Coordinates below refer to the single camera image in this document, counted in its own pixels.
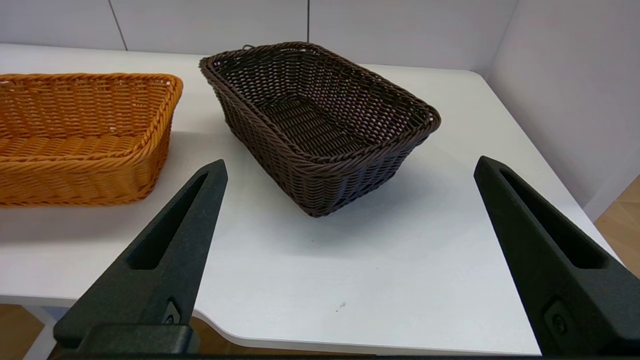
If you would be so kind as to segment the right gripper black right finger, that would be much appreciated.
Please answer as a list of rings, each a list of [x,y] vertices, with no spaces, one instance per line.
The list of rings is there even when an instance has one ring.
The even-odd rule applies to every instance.
[[[473,177],[542,355],[637,357],[638,277],[503,162]]]

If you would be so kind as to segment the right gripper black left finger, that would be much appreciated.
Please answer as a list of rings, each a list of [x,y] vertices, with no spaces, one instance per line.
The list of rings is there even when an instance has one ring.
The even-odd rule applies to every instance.
[[[227,186],[202,166],[54,326],[74,351],[195,351],[190,327]]]

